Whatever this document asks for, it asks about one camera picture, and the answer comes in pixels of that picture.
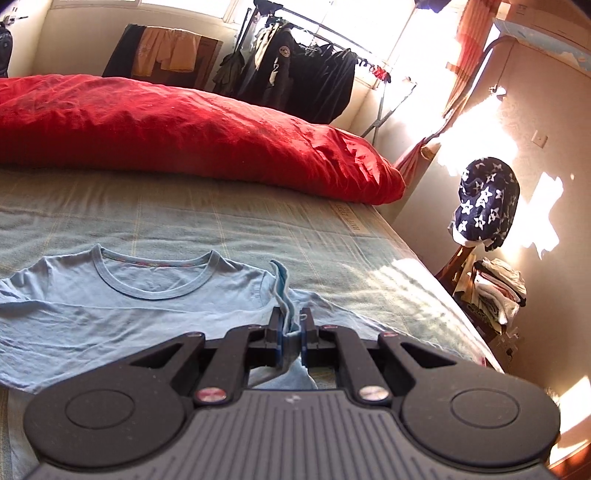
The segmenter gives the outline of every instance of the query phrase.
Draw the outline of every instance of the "hanging clothes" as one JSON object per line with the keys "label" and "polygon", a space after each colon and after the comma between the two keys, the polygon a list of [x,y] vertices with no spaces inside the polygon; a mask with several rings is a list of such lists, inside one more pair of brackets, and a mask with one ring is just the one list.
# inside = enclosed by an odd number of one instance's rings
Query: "hanging clothes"
{"label": "hanging clothes", "polygon": [[8,78],[8,63],[12,55],[12,34],[0,22],[0,78]]}
{"label": "hanging clothes", "polygon": [[262,32],[242,72],[236,98],[283,111],[293,84],[290,62],[296,45],[289,27],[274,24]]}
{"label": "hanging clothes", "polygon": [[239,51],[226,55],[215,76],[213,77],[213,93],[229,96],[234,90],[236,82],[240,78],[240,73],[244,68],[244,57]]}
{"label": "hanging clothes", "polygon": [[139,41],[144,35],[145,25],[129,24],[125,27],[123,35],[113,50],[109,62],[103,72],[103,77],[131,78],[131,69],[134,66],[135,52]]}
{"label": "hanging clothes", "polygon": [[511,167],[494,157],[470,163],[458,189],[460,206],[450,233],[461,245],[484,243],[488,252],[501,247],[517,210],[519,183]]}
{"label": "hanging clothes", "polygon": [[438,14],[451,0],[414,0],[417,8],[432,10]]}
{"label": "hanging clothes", "polygon": [[192,72],[201,35],[180,29],[147,27],[139,42],[132,74],[149,77],[156,62],[162,70]]}
{"label": "hanging clothes", "polygon": [[330,56],[315,85],[316,97],[308,120],[313,124],[329,124],[343,113],[353,92],[357,54],[350,49]]}
{"label": "hanging clothes", "polygon": [[293,79],[291,95],[285,112],[308,120],[313,113],[315,84],[325,62],[335,53],[332,44],[321,47],[302,47],[297,45],[291,56],[290,77]]}

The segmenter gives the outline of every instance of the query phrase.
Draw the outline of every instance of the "navy star-print cloth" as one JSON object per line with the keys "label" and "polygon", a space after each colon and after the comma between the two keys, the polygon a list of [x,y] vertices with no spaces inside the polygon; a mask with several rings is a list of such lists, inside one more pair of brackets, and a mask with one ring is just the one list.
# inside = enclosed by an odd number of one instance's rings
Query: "navy star-print cloth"
{"label": "navy star-print cloth", "polygon": [[494,157],[470,163],[462,173],[455,214],[457,231],[467,240],[492,241],[488,252],[500,247],[513,224],[519,183],[511,167]]}

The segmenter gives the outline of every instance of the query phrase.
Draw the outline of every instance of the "sunlight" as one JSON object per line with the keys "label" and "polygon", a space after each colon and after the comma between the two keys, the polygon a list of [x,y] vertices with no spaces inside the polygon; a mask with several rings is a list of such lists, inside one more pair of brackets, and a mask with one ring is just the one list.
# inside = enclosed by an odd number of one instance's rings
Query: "sunlight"
{"label": "sunlight", "polygon": [[453,127],[441,135],[437,161],[447,167],[450,176],[459,176],[475,158],[496,157],[511,165],[517,156],[517,144],[497,119],[497,110],[505,93],[500,87],[460,116]]}
{"label": "sunlight", "polygon": [[586,375],[560,396],[560,441],[550,452],[550,463],[585,445],[591,420],[591,383]]}
{"label": "sunlight", "polygon": [[562,180],[553,180],[546,172],[540,177],[531,200],[528,203],[519,197],[513,226],[502,247],[507,260],[515,261],[519,248],[529,248],[535,244],[538,256],[542,252],[551,252],[559,243],[558,235],[550,223],[550,210],[564,192]]}
{"label": "sunlight", "polygon": [[591,416],[591,383],[585,375],[560,396],[560,433]]}

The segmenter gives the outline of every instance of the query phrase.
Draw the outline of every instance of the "black jacket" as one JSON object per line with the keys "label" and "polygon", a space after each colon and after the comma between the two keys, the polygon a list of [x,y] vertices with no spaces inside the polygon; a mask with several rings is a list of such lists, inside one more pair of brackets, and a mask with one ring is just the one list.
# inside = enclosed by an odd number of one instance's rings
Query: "black jacket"
{"label": "black jacket", "polygon": [[329,124],[343,113],[353,91],[357,55],[343,50],[330,56],[320,72],[310,115],[313,124]]}
{"label": "black jacket", "polygon": [[12,55],[12,34],[0,22],[0,78],[8,78],[8,63]]}
{"label": "black jacket", "polygon": [[254,54],[242,72],[236,98],[253,105],[283,110],[291,92],[290,61],[296,41],[286,27],[269,41],[257,69]]}

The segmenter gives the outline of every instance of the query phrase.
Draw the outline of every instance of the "red pillow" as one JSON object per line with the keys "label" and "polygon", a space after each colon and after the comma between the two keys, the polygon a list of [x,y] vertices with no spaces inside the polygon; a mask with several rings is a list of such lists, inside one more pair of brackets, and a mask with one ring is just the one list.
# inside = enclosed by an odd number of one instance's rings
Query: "red pillow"
{"label": "red pillow", "polygon": [[187,173],[374,205],[405,188],[398,170],[355,135],[123,78],[0,79],[0,132],[0,164]]}

